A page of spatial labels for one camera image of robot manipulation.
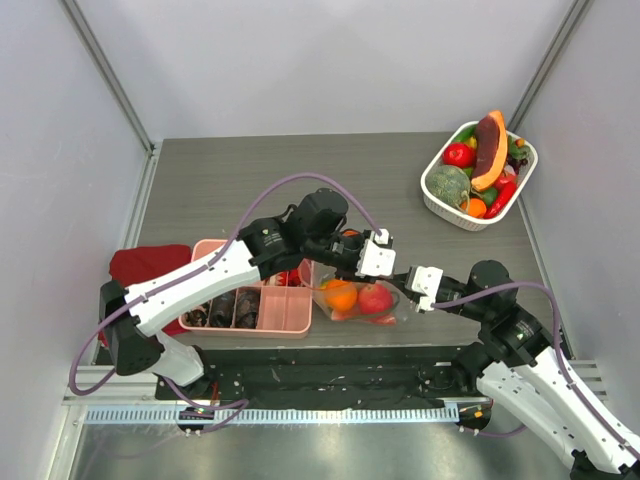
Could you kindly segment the toy red pomegranate apple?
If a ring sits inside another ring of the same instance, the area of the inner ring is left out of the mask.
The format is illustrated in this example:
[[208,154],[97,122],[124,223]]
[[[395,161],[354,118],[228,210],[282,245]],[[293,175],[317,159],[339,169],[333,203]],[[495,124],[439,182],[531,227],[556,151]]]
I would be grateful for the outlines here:
[[389,310],[394,304],[394,298],[384,285],[370,284],[359,290],[357,303],[362,314],[373,315]]

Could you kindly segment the clear orange zip top bag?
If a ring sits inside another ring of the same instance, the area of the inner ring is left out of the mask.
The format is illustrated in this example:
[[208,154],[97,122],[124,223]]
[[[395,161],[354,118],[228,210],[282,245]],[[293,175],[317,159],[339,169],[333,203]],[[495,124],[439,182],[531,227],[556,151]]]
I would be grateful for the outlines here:
[[388,283],[341,280],[335,268],[313,267],[308,288],[315,304],[331,321],[394,326],[408,319],[400,293]]

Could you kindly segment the toy orange fruit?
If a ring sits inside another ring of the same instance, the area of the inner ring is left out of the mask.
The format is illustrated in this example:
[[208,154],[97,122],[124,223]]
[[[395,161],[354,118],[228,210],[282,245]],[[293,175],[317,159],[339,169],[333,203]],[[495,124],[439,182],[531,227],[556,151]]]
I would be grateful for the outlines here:
[[358,290],[352,282],[332,279],[324,284],[323,295],[330,309],[344,313],[356,305]]

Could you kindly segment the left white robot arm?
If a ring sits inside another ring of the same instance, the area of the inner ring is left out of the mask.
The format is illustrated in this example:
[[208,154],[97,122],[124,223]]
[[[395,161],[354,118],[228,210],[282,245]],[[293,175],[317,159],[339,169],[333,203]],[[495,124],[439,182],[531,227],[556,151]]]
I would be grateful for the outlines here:
[[195,262],[126,288],[116,282],[104,285],[104,334],[115,374],[151,372],[170,379],[190,398],[205,397],[213,375],[203,353],[166,335],[164,327],[209,299],[305,260],[362,276],[364,253],[376,232],[343,232],[350,205],[345,195],[321,188],[280,215],[241,226],[220,248]]

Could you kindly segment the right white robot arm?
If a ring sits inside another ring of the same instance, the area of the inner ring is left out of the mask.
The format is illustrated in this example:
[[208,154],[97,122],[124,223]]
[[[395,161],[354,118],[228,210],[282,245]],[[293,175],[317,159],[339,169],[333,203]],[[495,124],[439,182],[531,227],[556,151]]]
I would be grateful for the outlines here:
[[569,364],[559,329],[546,329],[517,302],[524,283],[498,261],[476,263],[466,282],[413,266],[391,284],[420,313],[441,310],[481,326],[452,362],[465,395],[495,400],[547,444],[573,479],[636,479],[639,436],[617,419]]

